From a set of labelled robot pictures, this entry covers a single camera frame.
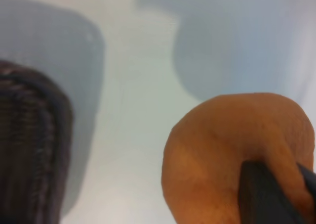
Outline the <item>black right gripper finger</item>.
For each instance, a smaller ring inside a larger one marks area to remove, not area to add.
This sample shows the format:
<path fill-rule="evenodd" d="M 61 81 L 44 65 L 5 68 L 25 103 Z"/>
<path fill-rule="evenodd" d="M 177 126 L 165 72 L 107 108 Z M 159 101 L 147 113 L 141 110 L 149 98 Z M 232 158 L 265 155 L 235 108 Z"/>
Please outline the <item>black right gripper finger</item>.
<path fill-rule="evenodd" d="M 271 171 L 261 162 L 242 163 L 238 207 L 241 224 L 306 224 Z"/>

